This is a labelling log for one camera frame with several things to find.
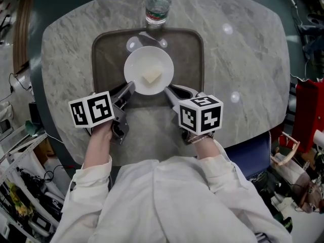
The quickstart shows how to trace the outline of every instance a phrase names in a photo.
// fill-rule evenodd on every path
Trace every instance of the white shelf rack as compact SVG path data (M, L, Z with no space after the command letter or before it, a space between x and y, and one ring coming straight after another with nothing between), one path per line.
M2 185L7 179L14 179L14 183L20 187L20 189L24 192L26 197L30 200L30 202L33 204L35 209L39 214L41 214L45 219L47 219L49 222L53 224L54 227L58 227L59 222L53 218L53 216L48 213L43 206L39 203L39 201L29 192L27 189L24 181L18 174L16 168L19 167L19 164L27 157L32 155L33 150L44 140L47 138L47 134L42 134L38 137L36 137L34 140L30 141L27 145L28 146L21 155L19 155L15 160L13 160L12 157L10 157L10 154L12 152L16 152L16 149L12 149L9 153L5 155L5 158L10 163L9 167L3 172L3 174L0 176L0 185ZM41 243L39 240L35 239L32 235L28 234L22 227L19 226L19 224L2 208L0 208L0 212L9 220L11 224L13 224L19 231L21 231L25 236L27 236L30 240L32 240L35 243Z

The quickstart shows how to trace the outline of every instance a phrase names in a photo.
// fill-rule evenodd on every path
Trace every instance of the gray tabletop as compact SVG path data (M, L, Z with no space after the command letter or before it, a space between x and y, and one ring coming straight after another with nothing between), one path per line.
M93 40L103 32L144 27L143 16L143 0L94 0L44 32L42 72L48 106L61 139L78 163L84 159L89 137L73 126L67 103L94 90ZM224 31L228 25L232 34ZM223 128L215 134L224 147L283 121L290 67L276 13L251 0L173 0L168 26L194 29L204 40L205 93L224 102ZM114 164L194 155L192 148L182 144L172 117L167 107L128 111L131 130L122 147L112 148L111 154L117 156Z

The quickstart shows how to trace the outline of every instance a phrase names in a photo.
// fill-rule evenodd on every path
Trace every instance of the white long-sleeve shirt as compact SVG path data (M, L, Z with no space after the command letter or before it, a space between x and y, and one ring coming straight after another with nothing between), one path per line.
M123 166L108 193L110 162L77 170L55 242L292 242L252 183L221 155Z

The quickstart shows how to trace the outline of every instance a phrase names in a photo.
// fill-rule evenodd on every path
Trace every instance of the floor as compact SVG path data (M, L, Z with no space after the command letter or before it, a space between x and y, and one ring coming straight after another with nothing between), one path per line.
M31 75L31 82L35 93L35 99L40 111L42 120L48 133L59 138L55 125L52 121L51 114L49 112L43 82L42 82L42 70L41 70L41 42L42 34L45 28L53 21L57 20L69 11L85 4L91 0L35 0L33 11L30 18L29 27L29 44L28 54L30 57L30 70L22 72L18 78L24 76L25 80L22 82L24 87L28 87L29 73ZM290 0L254 0L274 12L276 12L281 20L286 33L286 39L288 43L290 53L291 74L300 78L305 77L305 58L302 52L301 40L296 32L294 22L292 19L292 13L296 12L291 8ZM306 15L307 8L302 2L295 0L298 3L299 14L304 23L307 23ZM13 71L12 68L12 30L6 36L6 42L3 46L0 46L0 100L9 95L9 83L8 76ZM316 79L321 77L321 74L313 71L309 65L307 65L307 77ZM33 100L30 92L23 90L17 81L12 78L12 85L15 88L14 93L8 98L8 101L13 105L15 118L13 120L13 126L19 127L29 119L28 102ZM72 165L74 162L67 152L64 145L56 141L51 141L55 151L60 156L60 161L64 165ZM305 239L309 239L307 242L313 242L316 239L316 233L320 234L320 230L324 229L322 222L322 216L305 215L299 213L289 213L293 217L294 225L293 238L294 242L306 242Z

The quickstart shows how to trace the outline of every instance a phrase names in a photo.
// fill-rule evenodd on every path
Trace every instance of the person's right arm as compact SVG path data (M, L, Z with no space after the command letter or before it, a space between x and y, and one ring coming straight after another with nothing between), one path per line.
M272 217L254 185L229 160L216 140L205 138L194 145L210 191L224 205L253 233L265 233L271 242L292 242L290 234Z

